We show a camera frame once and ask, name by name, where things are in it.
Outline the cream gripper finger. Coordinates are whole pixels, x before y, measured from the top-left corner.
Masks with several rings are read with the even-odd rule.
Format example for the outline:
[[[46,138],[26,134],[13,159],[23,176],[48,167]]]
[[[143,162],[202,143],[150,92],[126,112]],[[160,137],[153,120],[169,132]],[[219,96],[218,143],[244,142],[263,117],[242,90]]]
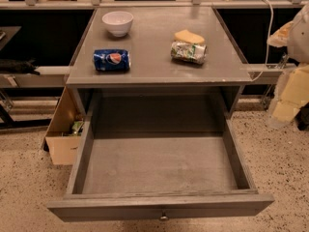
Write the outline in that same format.
[[[290,77],[280,102],[273,106],[272,99],[267,111],[267,124],[274,129],[288,126],[309,102],[309,64],[300,63],[297,68],[289,71]]]

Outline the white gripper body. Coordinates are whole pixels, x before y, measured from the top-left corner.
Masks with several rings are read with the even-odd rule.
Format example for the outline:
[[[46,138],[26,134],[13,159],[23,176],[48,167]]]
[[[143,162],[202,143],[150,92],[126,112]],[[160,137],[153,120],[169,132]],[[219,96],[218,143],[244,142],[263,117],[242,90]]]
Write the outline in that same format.
[[[276,106],[280,100],[281,100],[281,94],[283,93],[287,83],[288,83],[288,80],[289,80],[289,77],[290,77],[290,71],[289,70],[284,70],[282,71],[281,75],[279,76],[279,79],[278,79],[278,82],[276,84],[276,87],[275,87],[275,91],[274,91],[274,98],[273,98],[273,106]]]

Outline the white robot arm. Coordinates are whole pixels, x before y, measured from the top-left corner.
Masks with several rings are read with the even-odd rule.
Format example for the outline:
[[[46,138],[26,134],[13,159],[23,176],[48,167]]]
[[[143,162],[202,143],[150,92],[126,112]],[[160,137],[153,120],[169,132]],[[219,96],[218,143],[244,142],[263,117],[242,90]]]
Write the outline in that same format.
[[[279,129],[290,124],[309,102],[309,5],[272,34],[267,43],[287,47],[289,58],[299,63],[292,71],[282,72],[268,109],[268,124]]]

